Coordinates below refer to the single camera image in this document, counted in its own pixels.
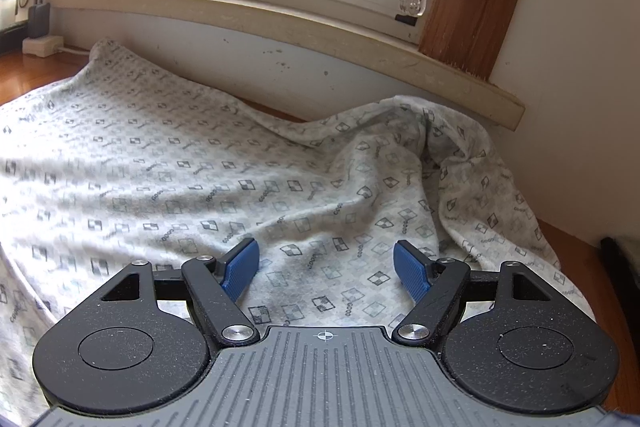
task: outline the power strip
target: power strip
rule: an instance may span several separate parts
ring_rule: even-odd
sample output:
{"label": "power strip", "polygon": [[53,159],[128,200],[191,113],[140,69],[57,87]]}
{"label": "power strip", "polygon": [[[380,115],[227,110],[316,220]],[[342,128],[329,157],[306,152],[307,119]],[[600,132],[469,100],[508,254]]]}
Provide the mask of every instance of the power strip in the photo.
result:
{"label": "power strip", "polygon": [[36,55],[36,57],[49,57],[60,51],[65,44],[65,39],[60,35],[45,35],[37,39],[24,39],[22,52],[24,55]]}

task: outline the black circular base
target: black circular base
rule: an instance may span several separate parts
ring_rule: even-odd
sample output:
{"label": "black circular base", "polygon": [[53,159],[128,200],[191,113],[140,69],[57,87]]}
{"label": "black circular base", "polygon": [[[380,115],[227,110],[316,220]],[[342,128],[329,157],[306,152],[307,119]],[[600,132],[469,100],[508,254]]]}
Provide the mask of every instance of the black circular base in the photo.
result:
{"label": "black circular base", "polygon": [[574,352],[574,346],[562,333],[537,327],[508,331],[498,341],[498,349],[505,359],[528,369],[558,367]]}
{"label": "black circular base", "polygon": [[95,331],[80,343],[78,353],[96,369],[127,369],[144,362],[154,349],[154,340],[134,328]]}

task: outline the black device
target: black device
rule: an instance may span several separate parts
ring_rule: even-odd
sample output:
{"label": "black device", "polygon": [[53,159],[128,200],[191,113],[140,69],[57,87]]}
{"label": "black device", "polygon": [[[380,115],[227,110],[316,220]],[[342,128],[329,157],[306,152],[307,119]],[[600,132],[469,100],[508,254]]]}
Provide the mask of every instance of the black device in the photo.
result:
{"label": "black device", "polygon": [[[277,327],[235,301],[257,242],[180,269],[134,261],[53,326],[33,370],[38,427],[614,425],[598,407],[613,341],[517,261],[498,272],[431,261],[407,241],[394,267],[414,308],[383,327]],[[156,299],[187,302],[193,324]],[[470,301],[493,308],[463,322]]]}
{"label": "black device", "polygon": [[613,284],[622,312],[625,314],[631,341],[640,360],[640,273],[631,264],[617,242],[611,237],[600,241],[599,258]]}
{"label": "black device", "polygon": [[27,36],[30,39],[37,39],[49,35],[49,19],[51,15],[51,4],[34,4],[29,6],[27,19]]}
{"label": "black device", "polygon": [[27,22],[16,22],[0,30],[0,55],[20,50],[27,38]]}

